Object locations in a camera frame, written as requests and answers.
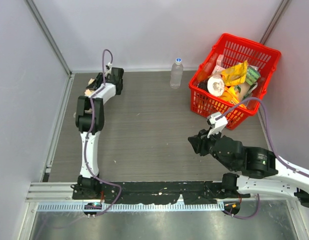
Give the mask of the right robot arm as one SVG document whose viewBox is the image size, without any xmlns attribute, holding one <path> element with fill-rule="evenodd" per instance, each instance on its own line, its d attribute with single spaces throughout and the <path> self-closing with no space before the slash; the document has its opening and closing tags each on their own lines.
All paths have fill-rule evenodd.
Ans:
<svg viewBox="0 0 309 240">
<path fill-rule="evenodd" d="M 265 148 L 244 146 L 221 133 L 209 135 L 205 129 L 190 136 L 194 152 L 200 156 L 211 155 L 231 172 L 229 189 L 239 194 L 285 196 L 299 200 L 309 208 L 309 170 L 284 159 L 278 159 Z"/>
</svg>

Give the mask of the beige folding umbrella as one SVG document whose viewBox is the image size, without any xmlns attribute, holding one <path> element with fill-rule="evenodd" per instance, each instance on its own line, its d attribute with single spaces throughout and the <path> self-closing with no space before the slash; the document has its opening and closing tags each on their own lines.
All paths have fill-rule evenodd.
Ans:
<svg viewBox="0 0 309 240">
<path fill-rule="evenodd" d="M 91 78 L 88 83 L 87 86 L 85 88 L 85 94 L 91 95 L 94 91 L 95 91 L 95 83 L 97 82 L 97 80 L 95 78 Z"/>
</svg>

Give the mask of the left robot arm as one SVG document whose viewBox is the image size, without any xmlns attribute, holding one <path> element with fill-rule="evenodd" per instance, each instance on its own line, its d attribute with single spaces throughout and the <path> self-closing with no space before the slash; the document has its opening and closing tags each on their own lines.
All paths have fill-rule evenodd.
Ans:
<svg viewBox="0 0 309 240">
<path fill-rule="evenodd" d="M 99 181 L 98 144 L 105 124 L 105 103 L 123 90 L 124 69 L 107 67 L 88 81 L 84 95 L 77 99 L 75 125 L 80 132 L 82 163 L 77 183 L 71 185 L 74 200 L 96 199 L 102 193 Z"/>
</svg>

